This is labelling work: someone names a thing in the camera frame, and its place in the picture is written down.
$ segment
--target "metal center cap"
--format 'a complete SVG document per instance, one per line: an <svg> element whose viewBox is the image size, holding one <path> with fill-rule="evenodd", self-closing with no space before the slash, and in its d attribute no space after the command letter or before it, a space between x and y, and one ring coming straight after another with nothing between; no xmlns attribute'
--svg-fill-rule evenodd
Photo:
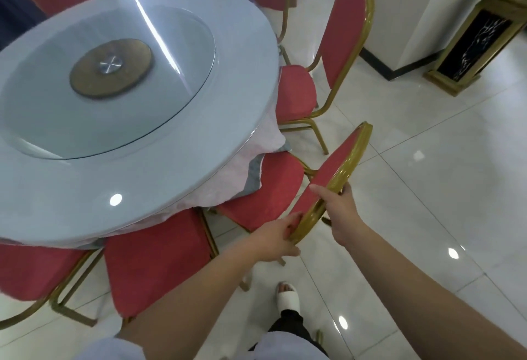
<svg viewBox="0 0 527 360"><path fill-rule="evenodd" d="M112 74L118 71L123 65L121 58L117 56L108 56L103 62L99 63L99 70L102 74Z"/></svg>

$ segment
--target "white tile floor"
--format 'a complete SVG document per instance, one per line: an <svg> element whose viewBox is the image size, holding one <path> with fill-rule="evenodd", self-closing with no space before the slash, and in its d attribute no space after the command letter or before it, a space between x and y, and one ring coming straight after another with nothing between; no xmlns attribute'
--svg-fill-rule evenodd
<svg viewBox="0 0 527 360"><path fill-rule="evenodd" d="M333 0L298 0L284 45L294 63L313 59ZM269 12L280 26L280 13ZM364 220L432 278L527 346L527 38L520 35L482 78L453 98L416 70L387 82L360 58L330 111L317 120L334 150L354 126L374 126L353 175ZM313 71L319 103L328 95ZM288 133L293 152L312 167L324 161L312 132ZM212 216L221 248L244 234ZM238 290L197 358L219 360L247 350L278 316L275 284L299 290L306 325L321 328L332 359L417 359L392 318L323 224L300 243L301 258L258 264L253 287ZM449 249L458 259L449 256ZM87 343L118 331L104 263L72 304L100 322L88 328L45 308L0 331L0 358L71 359ZM0 317L24 308L0 297ZM345 329L339 317L347 321Z"/></svg>

